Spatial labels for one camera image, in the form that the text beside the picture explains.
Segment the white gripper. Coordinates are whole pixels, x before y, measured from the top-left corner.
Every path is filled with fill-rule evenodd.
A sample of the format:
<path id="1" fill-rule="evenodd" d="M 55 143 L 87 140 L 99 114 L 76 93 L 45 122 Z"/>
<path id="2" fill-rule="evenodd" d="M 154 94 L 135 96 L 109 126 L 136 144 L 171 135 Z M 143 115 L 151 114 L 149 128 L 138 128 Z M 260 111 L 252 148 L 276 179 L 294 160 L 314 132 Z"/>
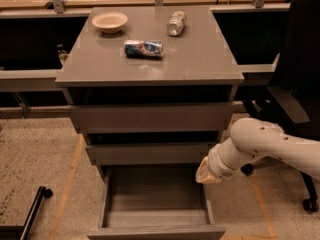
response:
<path id="1" fill-rule="evenodd" d="M 232 144 L 217 144 L 205 157 L 195 175 L 197 183 L 216 184 L 233 177 L 240 170 L 238 149 Z"/>

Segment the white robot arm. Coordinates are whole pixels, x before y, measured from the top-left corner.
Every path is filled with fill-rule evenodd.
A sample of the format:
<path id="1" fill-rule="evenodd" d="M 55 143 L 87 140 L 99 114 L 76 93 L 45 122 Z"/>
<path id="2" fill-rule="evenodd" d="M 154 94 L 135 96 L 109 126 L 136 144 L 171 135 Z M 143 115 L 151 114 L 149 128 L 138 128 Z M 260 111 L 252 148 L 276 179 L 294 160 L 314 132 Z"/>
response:
<path id="1" fill-rule="evenodd" d="M 277 124 L 243 118 L 230 129 L 230 137 L 215 145 L 197 169 L 196 181 L 219 183 L 233 177 L 242 166 L 264 157 L 278 159 L 320 179 L 320 142 L 288 135 Z"/>

